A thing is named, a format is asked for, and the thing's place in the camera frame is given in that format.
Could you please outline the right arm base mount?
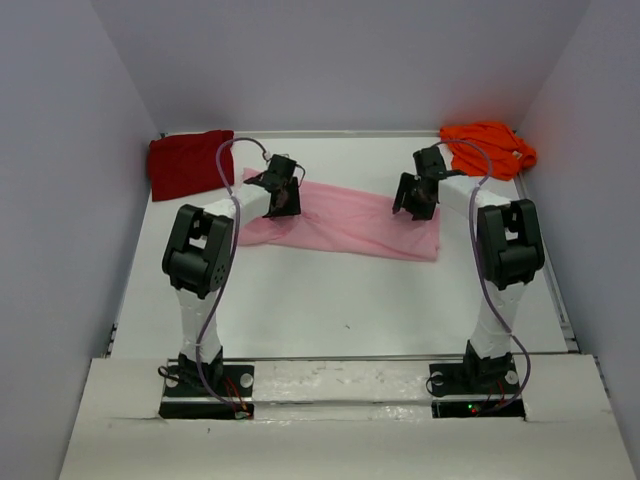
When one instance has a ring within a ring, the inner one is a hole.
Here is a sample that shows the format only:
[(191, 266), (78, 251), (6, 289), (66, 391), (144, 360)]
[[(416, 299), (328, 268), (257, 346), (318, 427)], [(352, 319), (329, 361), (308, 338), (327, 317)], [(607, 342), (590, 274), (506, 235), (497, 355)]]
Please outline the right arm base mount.
[(425, 387), (436, 419), (526, 416), (511, 353), (480, 358), (467, 343), (461, 360), (429, 366)]

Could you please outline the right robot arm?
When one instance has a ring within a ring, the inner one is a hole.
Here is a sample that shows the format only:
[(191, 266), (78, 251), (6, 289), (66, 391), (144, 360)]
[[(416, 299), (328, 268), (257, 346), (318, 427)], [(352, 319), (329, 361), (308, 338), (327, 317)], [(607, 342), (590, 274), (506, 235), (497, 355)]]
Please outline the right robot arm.
[(509, 369), (515, 317), (526, 287), (545, 263), (535, 204), (511, 200), (446, 167), (438, 142), (413, 153), (416, 172), (404, 173), (392, 211), (404, 210), (414, 220), (430, 220), (444, 205), (468, 220), (474, 263), (483, 299), (473, 334), (467, 342), (462, 384), (482, 392)]

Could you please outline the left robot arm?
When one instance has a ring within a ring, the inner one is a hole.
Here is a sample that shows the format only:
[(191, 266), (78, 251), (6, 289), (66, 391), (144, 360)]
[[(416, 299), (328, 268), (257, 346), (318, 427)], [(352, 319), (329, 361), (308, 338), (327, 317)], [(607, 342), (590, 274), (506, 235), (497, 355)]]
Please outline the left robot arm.
[(195, 392), (209, 395), (221, 383), (223, 347), (216, 310), (227, 283), (242, 227), (256, 219), (301, 213), (298, 163), (275, 155), (267, 169), (251, 174), (225, 199), (204, 207), (181, 206), (162, 258), (162, 271), (175, 289), (183, 343), (180, 369)]

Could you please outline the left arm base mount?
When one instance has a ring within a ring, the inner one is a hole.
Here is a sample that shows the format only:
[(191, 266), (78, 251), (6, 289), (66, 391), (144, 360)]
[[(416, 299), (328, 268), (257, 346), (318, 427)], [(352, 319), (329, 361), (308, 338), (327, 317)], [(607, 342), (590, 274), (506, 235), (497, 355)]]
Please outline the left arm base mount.
[(168, 360), (157, 369), (163, 380), (158, 415), (166, 420), (251, 420), (255, 366), (225, 362), (213, 371), (203, 364)]

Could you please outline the pink t shirt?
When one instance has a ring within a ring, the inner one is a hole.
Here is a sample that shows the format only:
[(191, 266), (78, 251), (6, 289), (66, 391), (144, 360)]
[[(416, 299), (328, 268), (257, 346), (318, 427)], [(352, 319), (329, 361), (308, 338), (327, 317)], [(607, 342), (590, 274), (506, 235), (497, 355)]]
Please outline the pink t shirt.
[(387, 196), (304, 182), (301, 213), (258, 218), (241, 228), (242, 246), (277, 245), (395, 260), (434, 262), (440, 247), (439, 217), (414, 221), (394, 214)]

